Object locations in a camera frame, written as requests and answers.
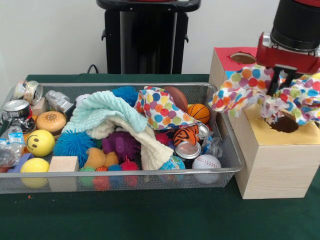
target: yellow ball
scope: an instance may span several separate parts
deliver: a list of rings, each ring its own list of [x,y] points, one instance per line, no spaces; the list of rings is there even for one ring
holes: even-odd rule
[[[45,173],[49,170],[49,163],[42,158],[31,158],[26,161],[20,170],[20,173]]]
[[[49,155],[55,146],[54,136],[47,130],[36,130],[30,133],[26,147],[36,157]]]
[[[20,170],[20,173],[46,173],[49,170],[49,163],[42,158],[31,158],[26,161]],[[22,182],[29,188],[39,189],[44,187],[48,180],[45,177],[23,177]]]

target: black cable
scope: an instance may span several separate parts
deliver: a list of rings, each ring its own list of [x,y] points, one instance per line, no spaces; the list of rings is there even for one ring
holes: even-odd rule
[[[90,67],[89,67],[89,69],[88,69],[88,71],[87,71],[86,73],[89,74],[92,68],[95,69],[95,73],[96,73],[96,74],[99,73],[97,66],[94,65],[94,64],[91,64],[91,65],[90,65]]]

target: polka dot cloth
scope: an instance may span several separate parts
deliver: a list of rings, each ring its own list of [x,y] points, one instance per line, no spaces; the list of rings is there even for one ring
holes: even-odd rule
[[[186,128],[199,122],[179,109],[172,96],[159,87],[145,86],[139,92],[134,108],[145,114],[155,130]]]
[[[278,90],[271,97],[266,93],[273,73],[263,66],[244,67],[223,83],[209,105],[217,112],[239,117],[242,109],[258,103],[261,116],[271,122],[282,117],[280,110],[286,109],[299,125],[310,121],[320,123],[320,73],[293,80],[290,87]]]

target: black machine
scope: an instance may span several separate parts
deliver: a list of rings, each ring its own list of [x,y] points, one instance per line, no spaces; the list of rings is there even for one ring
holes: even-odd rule
[[[270,33],[260,36],[256,62],[274,69],[267,94],[278,89],[279,75],[286,74],[279,88],[293,79],[320,69],[320,0],[280,0]]]
[[[96,0],[109,74],[181,74],[188,16],[201,0]]]

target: wire mesh bin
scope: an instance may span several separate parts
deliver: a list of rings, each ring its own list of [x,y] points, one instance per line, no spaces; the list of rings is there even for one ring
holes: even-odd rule
[[[44,83],[44,94],[49,90],[62,92],[71,101],[79,95],[97,91],[113,90],[121,86],[174,86],[180,89],[190,104],[201,103],[208,107],[216,88],[209,83]],[[10,92],[5,103],[12,99]],[[219,158],[222,168],[139,171],[96,172],[44,172],[0,173],[0,194],[84,192],[109,190],[223,188],[240,171],[244,158],[233,132],[228,116],[212,110],[209,125],[216,137],[221,138],[223,156]],[[52,155],[44,157],[48,162]]]

